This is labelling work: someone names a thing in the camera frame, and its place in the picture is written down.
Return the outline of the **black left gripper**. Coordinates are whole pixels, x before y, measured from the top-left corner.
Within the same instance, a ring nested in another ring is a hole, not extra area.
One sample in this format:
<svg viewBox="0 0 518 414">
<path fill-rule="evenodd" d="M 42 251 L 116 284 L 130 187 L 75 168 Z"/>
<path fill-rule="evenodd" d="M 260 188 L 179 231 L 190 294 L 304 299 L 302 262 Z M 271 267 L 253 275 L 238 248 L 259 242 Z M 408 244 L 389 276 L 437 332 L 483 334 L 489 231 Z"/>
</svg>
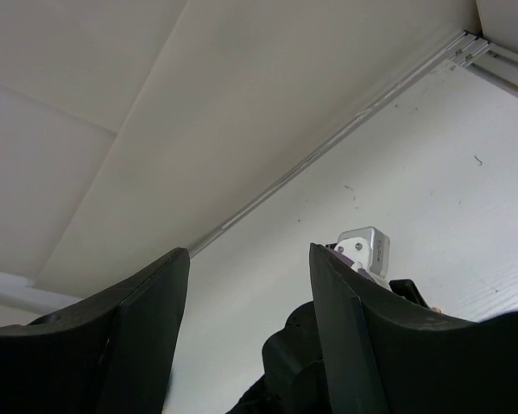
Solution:
<svg viewBox="0 0 518 414">
<path fill-rule="evenodd" d="M 314 305 L 307 302 L 262 346 L 264 374 L 231 413 L 332 413 Z"/>
</svg>

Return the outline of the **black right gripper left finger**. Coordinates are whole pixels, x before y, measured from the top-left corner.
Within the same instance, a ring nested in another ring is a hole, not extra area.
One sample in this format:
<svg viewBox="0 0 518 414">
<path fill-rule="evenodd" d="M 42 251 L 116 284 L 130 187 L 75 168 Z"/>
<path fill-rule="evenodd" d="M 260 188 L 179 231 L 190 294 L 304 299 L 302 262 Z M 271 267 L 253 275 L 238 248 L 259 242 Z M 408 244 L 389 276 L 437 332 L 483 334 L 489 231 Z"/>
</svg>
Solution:
<svg viewBox="0 0 518 414">
<path fill-rule="evenodd" d="M 0 413 L 160 413 L 184 314 L 189 253 L 26 325 L 0 327 Z"/>
</svg>

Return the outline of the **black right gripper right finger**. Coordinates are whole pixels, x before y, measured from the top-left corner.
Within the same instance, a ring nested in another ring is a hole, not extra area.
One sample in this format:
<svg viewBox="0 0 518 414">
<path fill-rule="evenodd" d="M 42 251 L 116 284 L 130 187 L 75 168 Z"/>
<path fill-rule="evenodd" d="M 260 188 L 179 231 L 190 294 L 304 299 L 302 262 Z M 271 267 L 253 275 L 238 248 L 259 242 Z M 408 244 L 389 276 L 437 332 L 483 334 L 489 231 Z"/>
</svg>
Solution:
<svg viewBox="0 0 518 414">
<path fill-rule="evenodd" d="M 320 245 L 313 304 L 336 413 L 518 413 L 518 311 L 480 323 L 373 283 Z"/>
</svg>

